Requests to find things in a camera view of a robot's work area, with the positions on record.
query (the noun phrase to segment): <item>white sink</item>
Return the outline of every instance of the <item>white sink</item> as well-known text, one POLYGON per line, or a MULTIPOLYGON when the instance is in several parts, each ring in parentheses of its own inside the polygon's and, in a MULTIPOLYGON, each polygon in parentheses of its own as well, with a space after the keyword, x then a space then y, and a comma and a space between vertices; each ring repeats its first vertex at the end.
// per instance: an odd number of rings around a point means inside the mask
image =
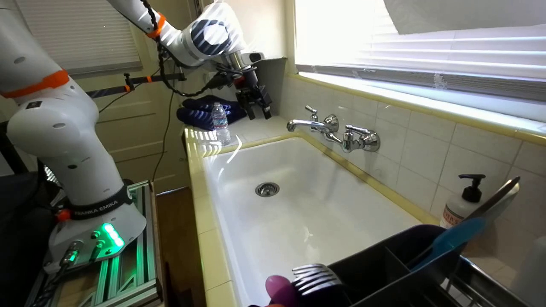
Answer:
POLYGON ((301 139, 204 159, 240 306, 265 304, 269 275, 328 265, 409 229, 415 219, 301 139), (277 185, 272 197, 255 187, 277 185))

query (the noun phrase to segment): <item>black dish rack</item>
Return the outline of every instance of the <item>black dish rack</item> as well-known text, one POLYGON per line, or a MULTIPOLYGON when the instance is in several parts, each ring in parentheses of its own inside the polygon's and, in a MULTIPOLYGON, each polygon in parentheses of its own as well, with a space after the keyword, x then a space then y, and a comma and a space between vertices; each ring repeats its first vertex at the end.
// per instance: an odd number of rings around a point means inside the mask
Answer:
POLYGON ((328 269, 342 282, 306 298, 301 307, 525 307, 458 251, 422 270, 407 269, 443 229, 417 226, 328 269))

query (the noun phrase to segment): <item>soap dispenser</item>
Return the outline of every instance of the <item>soap dispenser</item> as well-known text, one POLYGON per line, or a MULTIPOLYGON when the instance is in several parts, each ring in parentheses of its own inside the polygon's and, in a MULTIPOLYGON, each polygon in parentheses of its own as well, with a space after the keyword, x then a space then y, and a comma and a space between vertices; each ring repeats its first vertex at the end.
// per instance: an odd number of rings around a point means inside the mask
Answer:
POLYGON ((450 229, 470 216, 480 204, 479 183, 484 175, 460 175, 460 180, 470 180, 472 185, 463 188, 462 195, 455 195, 445 202, 439 228, 450 229))

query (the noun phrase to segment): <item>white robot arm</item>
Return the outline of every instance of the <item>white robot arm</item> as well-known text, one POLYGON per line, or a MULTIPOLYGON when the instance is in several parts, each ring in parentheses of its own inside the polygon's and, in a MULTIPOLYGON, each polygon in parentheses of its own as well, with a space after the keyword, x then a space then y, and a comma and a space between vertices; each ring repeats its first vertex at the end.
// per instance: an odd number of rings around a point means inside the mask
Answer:
MULTIPOLYGON (((262 108, 269 100, 253 69, 241 60, 236 20, 223 2, 209 6, 183 31, 141 0, 108 0, 129 23, 161 45, 185 69, 221 59, 236 81, 236 100, 262 108)), ((131 205, 113 161, 95 136, 98 118, 93 101, 33 42, 0 0, 0 96, 18 107, 8 122, 8 139, 42 161, 61 185, 71 221, 49 238, 49 265, 57 272, 69 257, 71 269, 105 260, 122 251, 144 229, 131 205)))

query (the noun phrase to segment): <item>chrome faucet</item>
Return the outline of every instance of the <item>chrome faucet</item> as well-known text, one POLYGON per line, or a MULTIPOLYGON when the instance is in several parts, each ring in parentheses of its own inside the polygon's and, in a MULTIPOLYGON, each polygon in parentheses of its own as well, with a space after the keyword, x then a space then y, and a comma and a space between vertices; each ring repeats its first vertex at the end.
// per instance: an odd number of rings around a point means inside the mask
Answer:
POLYGON ((356 149, 361 149, 364 153, 376 153, 378 147, 380 139, 373 130, 344 125, 342 149, 346 153, 352 153, 356 149))
POLYGON ((339 122, 334 115, 328 115, 323 118, 323 122, 318 120, 317 110, 311 110, 310 107, 305 107, 305 110, 310 113, 310 120, 289 120, 286 124, 286 130, 293 132, 296 127, 308 127, 310 132, 320 132, 323 136, 327 134, 337 134, 339 122))
POLYGON ((289 120, 286 124, 286 130, 293 132, 296 127, 308 127, 310 132, 320 132, 325 139, 332 141, 339 147, 342 147, 346 153, 352 151, 364 151, 364 153, 376 153, 380 147, 380 139, 373 130, 359 129, 352 125, 344 125, 344 137, 337 139, 339 122, 334 115, 328 115, 323 118, 323 122, 318 122, 317 110, 311 110, 310 107, 305 107, 305 110, 310 113, 310 122, 305 120, 289 120))

